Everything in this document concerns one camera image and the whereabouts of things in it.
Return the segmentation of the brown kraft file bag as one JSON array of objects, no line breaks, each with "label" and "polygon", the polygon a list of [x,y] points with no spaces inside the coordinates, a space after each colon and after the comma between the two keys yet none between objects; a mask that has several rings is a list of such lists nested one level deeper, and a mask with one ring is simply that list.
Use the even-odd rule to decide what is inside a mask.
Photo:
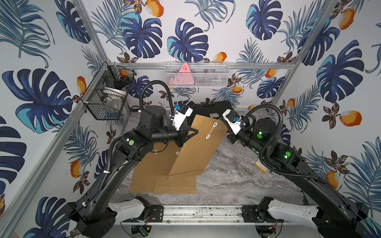
[{"label": "brown kraft file bag", "polygon": [[180,149],[171,142],[167,147],[164,144],[155,144],[153,151],[157,153],[149,152],[135,167],[130,193],[155,193],[160,185],[168,184],[168,174]]}]

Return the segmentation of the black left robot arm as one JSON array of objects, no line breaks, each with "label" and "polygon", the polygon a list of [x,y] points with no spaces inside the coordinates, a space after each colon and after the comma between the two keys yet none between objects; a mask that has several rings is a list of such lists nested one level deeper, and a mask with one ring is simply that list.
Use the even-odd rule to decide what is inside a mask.
[{"label": "black left robot arm", "polygon": [[107,164],[100,176],[78,201],[65,205],[65,213],[76,222],[79,233],[89,238],[101,238],[116,223],[130,219],[147,220],[146,205],[142,200],[133,199],[121,203],[110,200],[125,177],[148,154],[154,154],[154,146],[174,143],[178,147],[198,134],[186,122],[193,110],[184,103],[176,105],[169,101],[171,114],[164,107],[144,106],[145,91],[155,85],[162,85],[170,92],[167,84],[154,80],[145,86],[140,94],[140,121],[136,128],[116,138],[109,147]]}]

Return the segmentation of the brown file bag stack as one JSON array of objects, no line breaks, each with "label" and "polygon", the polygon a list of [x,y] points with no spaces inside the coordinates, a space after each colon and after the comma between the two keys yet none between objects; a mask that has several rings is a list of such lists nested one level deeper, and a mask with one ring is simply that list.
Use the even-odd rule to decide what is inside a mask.
[{"label": "brown file bag stack", "polygon": [[196,115],[191,127],[197,129],[198,134],[183,145],[167,180],[202,175],[227,134],[227,127],[221,118]]}]

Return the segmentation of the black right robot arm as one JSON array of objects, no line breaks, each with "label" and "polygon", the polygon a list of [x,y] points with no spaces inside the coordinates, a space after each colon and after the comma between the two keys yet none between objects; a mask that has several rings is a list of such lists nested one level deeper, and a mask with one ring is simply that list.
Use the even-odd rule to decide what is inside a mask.
[{"label": "black right robot arm", "polygon": [[283,125],[279,108],[263,104],[243,117],[227,109],[222,117],[232,144],[240,142],[251,149],[268,172],[284,176],[315,202],[295,205],[265,197],[258,205],[261,220],[294,222],[314,229],[322,238],[366,238],[371,234],[372,226],[366,222],[368,208],[340,194],[309,167],[300,153],[279,141]]}]

